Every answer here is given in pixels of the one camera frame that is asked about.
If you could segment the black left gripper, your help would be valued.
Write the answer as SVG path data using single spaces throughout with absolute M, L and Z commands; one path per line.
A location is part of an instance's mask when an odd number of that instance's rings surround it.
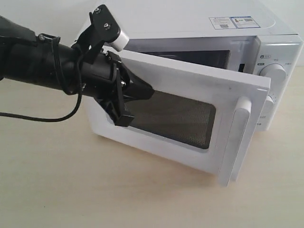
M 89 62 L 77 45 L 61 48 L 61 86 L 69 95 L 94 98 L 117 126 L 129 126 L 134 119 L 125 102 L 148 100 L 155 92 L 118 55 L 98 53 Z

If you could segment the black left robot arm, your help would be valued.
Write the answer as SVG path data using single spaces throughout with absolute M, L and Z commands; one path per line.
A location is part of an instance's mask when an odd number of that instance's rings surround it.
M 60 38 L 0 19 L 0 77 L 94 98 L 115 125 L 127 127 L 134 116 L 125 103 L 147 100 L 151 85 L 132 73 L 121 58 L 103 45 L 118 37 L 120 27 L 111 15 L 90 13 L 90 26 L 71 46 Z

